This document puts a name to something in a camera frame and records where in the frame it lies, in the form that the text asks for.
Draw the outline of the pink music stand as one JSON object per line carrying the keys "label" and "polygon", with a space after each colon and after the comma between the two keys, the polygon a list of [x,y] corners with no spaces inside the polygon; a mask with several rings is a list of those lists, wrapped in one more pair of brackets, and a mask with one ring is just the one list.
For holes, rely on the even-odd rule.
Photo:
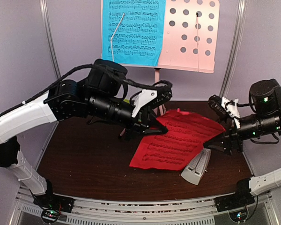
{"label": "pink music stand", "polygon": [[155,67],[122,64],[129,67],[174,69],[213,73],[218,36],[220,2],[217,0],[165,0],[163,46]]}

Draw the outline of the red paper sheet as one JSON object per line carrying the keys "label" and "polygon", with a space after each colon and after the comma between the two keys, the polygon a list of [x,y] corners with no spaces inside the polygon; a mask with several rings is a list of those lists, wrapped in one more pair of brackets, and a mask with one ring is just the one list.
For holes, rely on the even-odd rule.
{"label": "red paper sheet", "polygon": [[142,138],[130,167],[179,171],[203,150],[203,143],[224,133],[218,122],[194,112],[169,110],[157,120],[168,132]]}

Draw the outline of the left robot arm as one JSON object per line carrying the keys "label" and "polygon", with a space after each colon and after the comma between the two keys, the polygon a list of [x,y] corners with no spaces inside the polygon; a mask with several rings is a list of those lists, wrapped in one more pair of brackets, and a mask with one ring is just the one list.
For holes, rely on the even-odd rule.
{"label": "left robot arm", "polygon": [[54,194],[52,183],[27,162],[17,135],[43,124],[88,116],[122,126],[126,139],[167,133],[154,110],[172,98],[172,83],[145,85],[126,74],[124,66],[97,59],[74,67],[33,97],[0,112],[0,167],[9,169],[30,190],[34,204],[47,217],[71,212],[74,200]]}

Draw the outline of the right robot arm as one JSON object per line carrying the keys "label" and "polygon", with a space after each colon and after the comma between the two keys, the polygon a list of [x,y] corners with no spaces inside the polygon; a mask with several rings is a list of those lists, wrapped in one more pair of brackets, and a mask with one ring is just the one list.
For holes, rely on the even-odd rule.
{"label": "right robot arm", "polygon": [[[275,79],[261,80],[254,83],[249,90],[249,102],[253,113],[241,117],[238,109],[242,107],[238,99],[229,100],[225,96],[213,95],[208,100],[209,107],[216,112],[220,121],[231,121],[231,126],[222,134],[204,142],[206,149],[217,150],[231,155],[233,150],[243,151],[243,142],[250,140],[262,144],[259,138],[272,135],[273,142],[279,143],[281,135],[281,86]],[[215,198],[218,212],[233,210],[253,204],[259,194],[281,186],[281,168],[267,174],[243,179],[237,182],[235,193]]]}

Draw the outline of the blue paper sheet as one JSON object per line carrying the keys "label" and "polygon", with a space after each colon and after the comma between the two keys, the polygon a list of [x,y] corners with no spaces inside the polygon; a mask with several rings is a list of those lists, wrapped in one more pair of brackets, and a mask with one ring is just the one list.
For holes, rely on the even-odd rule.
{"label": "blue paper sheet", "polygon": [[102,58],[155,67],[163,46],[164,0],[103,0]]}

